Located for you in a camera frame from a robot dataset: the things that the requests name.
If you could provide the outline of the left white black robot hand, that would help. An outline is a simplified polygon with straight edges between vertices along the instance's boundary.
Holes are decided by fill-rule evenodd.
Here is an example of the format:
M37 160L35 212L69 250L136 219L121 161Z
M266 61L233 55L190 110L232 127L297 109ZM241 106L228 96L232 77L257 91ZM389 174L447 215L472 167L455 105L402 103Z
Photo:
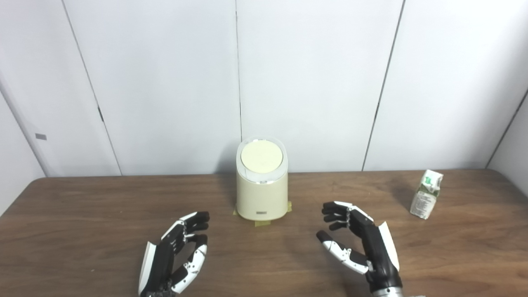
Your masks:
M208 211L196 211L176 220L160 238L158 244L147 242L140 270L140 297L176 297L198 276L206 259L208 237L197 234L209 227ZM194 250L177 269L174 258L186 244L194 243Z

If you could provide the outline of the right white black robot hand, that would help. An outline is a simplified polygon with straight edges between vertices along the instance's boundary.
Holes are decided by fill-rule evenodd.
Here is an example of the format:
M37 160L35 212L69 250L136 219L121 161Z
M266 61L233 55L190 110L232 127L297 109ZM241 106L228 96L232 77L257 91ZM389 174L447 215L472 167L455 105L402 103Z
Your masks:
M330 223L330 231L347 228L361 239L364 253L347 248L326 231L318 231L316 236L324 248L342 265L365 276L372 297L402 297L398 254L388 224L376 225L360 207L341 201L323 203L322 214Z

